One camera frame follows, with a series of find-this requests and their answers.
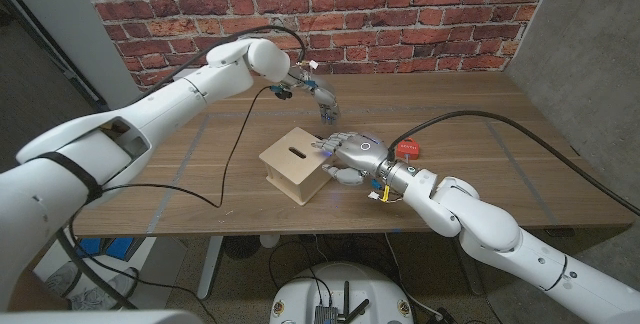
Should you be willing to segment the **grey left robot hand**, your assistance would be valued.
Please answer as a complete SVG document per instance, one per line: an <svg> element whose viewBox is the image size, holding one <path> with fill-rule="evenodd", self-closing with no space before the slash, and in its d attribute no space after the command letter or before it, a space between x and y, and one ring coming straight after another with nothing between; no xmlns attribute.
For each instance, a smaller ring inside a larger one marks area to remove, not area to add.
<svg viewBox="0 0 640 324"><path fill-rule="evenodd" d="M281 84L287 90L299 89L310 94L319 106L321 121L329 125L337 123L340 109L336 92L325 79L300 67L291 67Z"/></svg>

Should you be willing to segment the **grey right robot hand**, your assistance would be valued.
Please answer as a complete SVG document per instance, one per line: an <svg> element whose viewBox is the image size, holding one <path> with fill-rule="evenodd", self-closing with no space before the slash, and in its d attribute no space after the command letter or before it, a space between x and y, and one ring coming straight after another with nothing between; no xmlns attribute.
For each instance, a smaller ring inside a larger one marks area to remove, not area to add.
<svg viewBox="0 0 640 324"><path fill-rule="evenodd" d="M348 186L360 185L371 177L403 194L419 172L409 164L388 158L387 146L378 138L356 132L337 132L312 143L314 148L337 158L344 168L323 164L333 179Z"/></svg>

